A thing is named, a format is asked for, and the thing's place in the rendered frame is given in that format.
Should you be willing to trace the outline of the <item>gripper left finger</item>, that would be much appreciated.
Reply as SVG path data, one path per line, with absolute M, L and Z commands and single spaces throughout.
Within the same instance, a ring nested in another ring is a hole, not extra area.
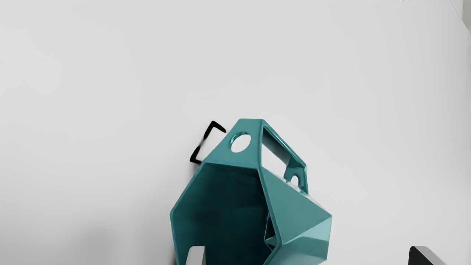
M 206 248 L 203 245 L 190 247 L 186 265 L 206 265 Z

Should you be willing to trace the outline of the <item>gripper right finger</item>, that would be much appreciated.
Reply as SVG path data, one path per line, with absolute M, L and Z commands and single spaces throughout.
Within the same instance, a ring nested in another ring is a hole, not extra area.
M 423 245 L 412 246 L 409 250 L 408 265 L 447 265 L 430 248 Z

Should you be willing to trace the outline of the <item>teal faceted mug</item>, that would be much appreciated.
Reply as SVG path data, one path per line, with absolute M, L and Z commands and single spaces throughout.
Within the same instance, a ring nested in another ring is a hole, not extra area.
M 304 161 L 263 119 L 239 119 L 170 212 L 177 265 L 320 265 L 332 215 L 308 194 Z

